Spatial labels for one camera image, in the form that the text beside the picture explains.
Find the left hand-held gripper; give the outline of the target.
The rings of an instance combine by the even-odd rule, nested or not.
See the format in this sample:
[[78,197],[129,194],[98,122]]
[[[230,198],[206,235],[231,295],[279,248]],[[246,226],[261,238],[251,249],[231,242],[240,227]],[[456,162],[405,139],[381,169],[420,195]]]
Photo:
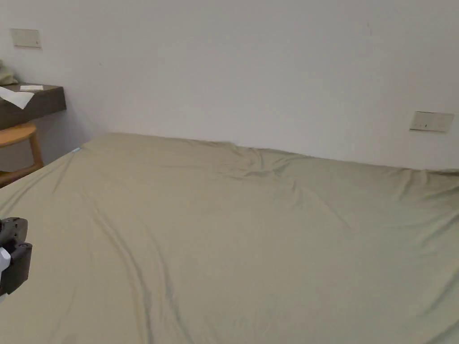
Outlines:
[[28,280],[33,245],[26,242],[28,222],[0,220],[0,297],[12,294]]

